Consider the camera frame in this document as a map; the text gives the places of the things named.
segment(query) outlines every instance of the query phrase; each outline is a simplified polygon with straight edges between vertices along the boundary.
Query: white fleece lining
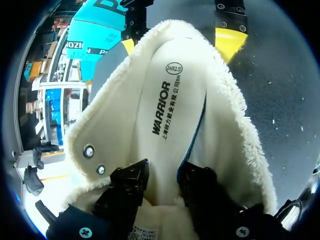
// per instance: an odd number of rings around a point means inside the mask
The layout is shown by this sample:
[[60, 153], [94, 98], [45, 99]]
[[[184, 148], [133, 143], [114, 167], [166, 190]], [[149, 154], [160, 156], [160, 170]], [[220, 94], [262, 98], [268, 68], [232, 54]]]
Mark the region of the white fleece lining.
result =
[[[129, 103], [139, 102], [137, 98], [143, 88], [143, 80], [130, 80], [138, 79], [137, 76], [141, 77], [146, 72], [147, 67], [143, 69], [142, 65], [150, 62], [160, 46], [178, 38], [192, 38], [204, 49], [201, 51], [201, 59], [206, 66], [207, 75], [205, 115], [190, 161], [212, 167], [219, 182], [237, 203], [247, 206], [263, 203], [265, 212], [273, 214], [277, 209], [277, 199], [272, 175], [268, 170], [258, 132], [251, 119], [245, 116], [247, 106], [237, 82], [218, 51], [192, 25], [180, 20], [166, 20], [146, 33], [68, 131], [64, 141], [66, 159], [85, 175], [88, 185], [72, 193], [67, 202], [75, 203], [83, 193], [90, 192], [97, 185], [101, 186], [104, 180], [99, 180], [100, 177], [96, 174], [98, 164], [105, 164], [110, 158], [117, 159], [113, 165], [109, 164], [110, 169], [106, 169], [108, 175], [115, 168], [125, 167], [130, 163], [128, 159], [138, 104]], [[102, 114], [112, 117], [103, 125], [96, 125]], [[203, 155], [197, 152], [197, 143], [201, 143]], [[83, 149], [87, 144], [95, 148], [94, 159], [87, 160], [83, 157]]]

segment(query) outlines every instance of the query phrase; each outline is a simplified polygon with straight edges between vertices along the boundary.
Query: label sticker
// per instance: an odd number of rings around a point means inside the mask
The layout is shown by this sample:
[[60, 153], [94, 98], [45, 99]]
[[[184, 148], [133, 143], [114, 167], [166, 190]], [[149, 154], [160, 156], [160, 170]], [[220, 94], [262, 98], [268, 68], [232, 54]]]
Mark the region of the label sticker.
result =
[[157, 240], [157, 231], [133, 226], [133, 230], [129, 234], [128, 240]]

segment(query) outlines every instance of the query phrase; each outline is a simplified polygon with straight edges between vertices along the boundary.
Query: blue package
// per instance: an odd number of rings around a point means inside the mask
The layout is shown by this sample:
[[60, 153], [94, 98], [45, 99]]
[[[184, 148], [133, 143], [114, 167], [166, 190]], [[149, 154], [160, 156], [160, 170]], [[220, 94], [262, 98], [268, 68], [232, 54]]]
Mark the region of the blue package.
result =
[[82, 76], [83, 82], [90, 81], [94, 78], [96, 64], [97, 62], [95, 61], [88, 61], [88, 60], [80, 61], [80, 69], [81, 69], [81, 76]]
[[64, 141], [63, 141], [63, 137], [62, 137], [62, 129], [61, 129], [61, 125], [59, 124], [58, 126], [56, 126], [56, 135], [58, 138], [58, 144], [59, 145], [63, 145]]
[[45, 90], [45, 100], [59, 100], [61, 99], [61, 88]]
[[51, 119], [56, 121], [58, 125], [61, 125], [61, 113], [60, 111], [52, 111], [51, 112]]

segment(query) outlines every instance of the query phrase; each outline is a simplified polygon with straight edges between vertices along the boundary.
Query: teal sign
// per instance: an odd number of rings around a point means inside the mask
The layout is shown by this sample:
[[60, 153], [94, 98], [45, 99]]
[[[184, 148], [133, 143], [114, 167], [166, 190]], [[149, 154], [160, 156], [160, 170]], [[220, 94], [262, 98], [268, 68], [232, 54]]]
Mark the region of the teal sign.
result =
[[121, 41], [126, 8], [121, 0], [88, 0], [73, 17], [67, 37], [67, 58], [97, 62]]

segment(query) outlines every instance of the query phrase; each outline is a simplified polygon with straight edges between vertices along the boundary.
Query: metal frame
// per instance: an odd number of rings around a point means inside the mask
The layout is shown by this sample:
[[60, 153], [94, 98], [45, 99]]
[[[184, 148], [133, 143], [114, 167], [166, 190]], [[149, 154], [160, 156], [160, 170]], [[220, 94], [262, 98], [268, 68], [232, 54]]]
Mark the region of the metal frame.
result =
[[23, 52], [23, 56], [22, 59], [20, 61], [20, 65], [18, 68], [18, 72], [16, 75], [16, 81], [15, 81], [15, 86], [14, 86], [14, 93], [13, 93], [13, 121], [14, 121], [14, 131], [15, 131], [15, 137], [17, 139], [17, 143], [18, 143], [18, 150], [19, 153], [23, 153], [24, 151], [24, 147], [22, 144], [22, 140], [21, 140], [21, 134], [20, 134], [20, 125], [19, 125], [19, 116], [18, 116], [18, 98], [19, 98], [19, 89], [20, 89], [20, 83], [21, 83], [21, 77], [23, 74], [23, 70], [25, 67], [25, 63], [26, 63], [26, 59], [27, 59], [27, 55], [29, 53], [30, 47], [32, 45], [32, 43], [34, 42], [35, 38], [36, 38], [36, 34], [37, 34], [37, 30], [40, 26], [42, 26], [42, 24], [47, 20], [47, 18], [50, 16], [51, 13], [46, 14], [42, 20], [40, 21], [40, 23], [37, 25], [37, 27], [35, 28], [35, 30], [32, 33], [31, 38], [29, 39], [26, 48]]
[[52, 61], [50, 63], [50, 67], [49, 67], [49, 71], [48, 71], [48, 77], [46, 79], [47, 82], [50, 82], [50, 80], [53, 78], [54, 72], [56, 70], [58, 61], [61, 56], [62, 49], [67, 41], [68, 31], [69, 31], [69, 27], [67, 27], [64, 30], [64, 32], [62, 33], [62, 36], [60, 37], [60, 39], [55, 47], [55, 50], [54, 50], [54, 53], [52, 56]]

